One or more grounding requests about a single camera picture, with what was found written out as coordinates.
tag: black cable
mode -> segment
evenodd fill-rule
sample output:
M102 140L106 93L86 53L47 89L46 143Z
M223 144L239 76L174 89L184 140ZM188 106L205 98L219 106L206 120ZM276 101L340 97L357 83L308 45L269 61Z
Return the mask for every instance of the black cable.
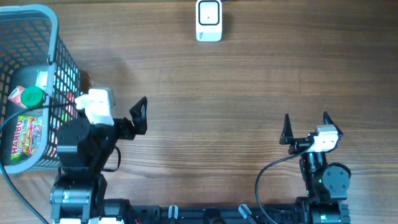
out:
M69 105L73 105L75 103L64 103L64 104L59 104L59 105L45 105L45 106L40 106L37 108L27 108L24 109L20 112L14 113L13 115L11 115L10 117L8 117L6 120L4 120L3 124L0 126L0 132L4 129L4 127L6 126L6 124L8 122L10 122L10 120L14 119L15 117L24 114L26 112L30 112L33 110L37 110L37 109L43 109L43 108L58 108L58 107L64 107L64 106L69 106ZM8 176L8 173L6 171L6 168L4 166L4 164L2 163L2 160L0 159L0 169L1 172L4 175L5 180L7 181L8 185L10 186L11 190L19 197L19 199L33 212L33 214L35 214L37 216L37 218L39 218L40 221L42 221L42 223L44 224L49 224L47 222L47 220L24 198L24 196L22 196L22 194L17 190L17 188L15 187L15 185L12 183L10 177Z
M283 158L283 159L279 159L279 160L277 160L277 161L271 162L270 164L268 164L268 165L266 165L264 168L262 168L262 170L260 171L259 175L257 175L256 184L255 184L255 186L254 186L254 193L256 194L256 200L257 200L257 203L259 204L260 210L263 212L263 214L267 217L268 221L270 221L271 223L273 223L273 224L278 224L277 222L275 222L275 220L273 220L273 219L268 215L268 213L266 212L266 210L265 210L264 207L262 206L262 204L261 204L261 202L260 202L260 197L259 197L259 187L258 187L258 186L259 186L259 181L260 181L260 177L261 177L262 173L264 173L264 171L266 171L268 168L272 167L272 166L275 165L275 164L278 164L278 163L280 163L280 162L284 162L284 161L287 161L287 160L289 160L289 159L293 159L293 158L296 158L296 157L298 157L298 156L301 156L302 154L306 153L310 148L311 148L311 145L310 145L308 148L306 148L306 150L304 150L304 151L302 151L302 152L299 152L299 153L297 153L296 155L288 156L288 157L285 157L285 158Z
M102 171L104 171L104 172L116 172L116 171L118 171L118 169L119 169L120 162L121 162L121 153L120 153L119 147L114 146L114 148L115 148L115 149L117 150L117 152L118 152L118 166L117 166L116 169L104 168L104 169L102 169Z

